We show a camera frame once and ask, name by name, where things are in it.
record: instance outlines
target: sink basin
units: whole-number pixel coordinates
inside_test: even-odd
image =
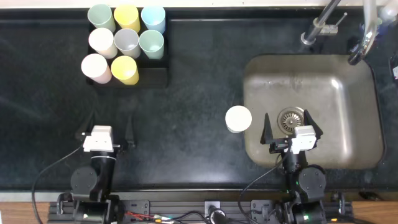
[[[364,62],[349,65],[347,55],[262,55],[244,75],[244,105],[252,124],[244,133],[249,157],[261,166],[275,165],[277,154],[260,144],[264,115],[274,138],[302,124],[310,112],[324,135],[307,151],[309,164],[326,169],[366,169],[381,160],[382,140],[373,73]]]

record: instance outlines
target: cup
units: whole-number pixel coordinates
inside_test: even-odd
[[[114,44],[116,47],[124,55],[132,58],[138,58],[141,54],[138,40],[137,32],[132,29],[121,29],[114,35]]]
[[[225,114],[226,127],[232,133],[240,133],[250,127],[251,113],[244,106],[233,106]]]
[[[91,7],[87,12],[87,17],[96,28],[107,28],[111,32],[114,32],[116,29],[112,10],[105,4],[97,4]]]
[[[156,30],[161,34],[166,30],[166,12],[163,7],[145,7],[141,11],[141,19],[149,30]]]
[[[114,19],[123,28],[135,30],[137,33],[141,28],[139,25],[138,9],[132,4],[123,4],[114,10]]]
[[[147,30],[139,37],[141,49],[150,59],[161,59],[164,52],[163,35],[156,30]]]
[[[106,59],[99,54],[87,55],[81,62],[81,71],[88,78],[100,84],[105,84],[112,78]]]
[[[138,82],[136,61],[129,56],[120,56],[113,60],[111,71],[125,85],[135,85]]]
[[[113,34],[106,28],[98,28],[91,32],[88,44],[106,59],[111,59],[118,54],[118,49],[113,43]]]

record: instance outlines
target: drain strainer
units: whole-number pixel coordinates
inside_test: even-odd
[[[293,134],[294,128],[304,125],[304,110],[299,107],[283,109],[278,115],[278,126],[285,134]]]

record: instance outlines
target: faucet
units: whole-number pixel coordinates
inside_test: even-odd
[[[333,35],[337,34],[338,25],[347,16],[344,13],[343,17],[335,25],[326,25],[326,20],[330,14],[336,9],[340,0],[331,0],[324,8],[318,18],[315,18],[308,31],[301,35],[301,41],[305,45],[312,45],[315,43],[318,35]],[[377,9],[375,0],[363,0],[363,12],[365,18],[365,29],[362,42],[351,53],[348,59],[350,65],[359,63],[369,52],[377,32]]]

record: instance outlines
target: black countertop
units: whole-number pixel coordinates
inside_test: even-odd
[[[339,9],[328,21],[349,12],[338,35],[303,48],[300,34],[320,11],[169,9],[168,88],[100,91],[80,70],[88,47],[85,10],[1,11],[0,190],[29,190],[40,170],[79,145],[73,135],[93,110],[96,124],[112,125],[120,136],[128,116],[134,120],[138,145],[118,157],[115,191],[240,189],[267,170],[246,154],[243,133],[230,133],[224,123],[226,111],[243,104],[246,64],[261,54],[347,54],[348,40],[361,36],[361,9]],[[327,170],[329,190],[398,187],[398,94],[388,67],[397,40],[395,28],[366,57],[386,156],[373,169]],[[87,163],[83,152],[71,156],[38,189],[69,189],[72,172]],[[257,188],[282,190],[284,178],[273,172]]]

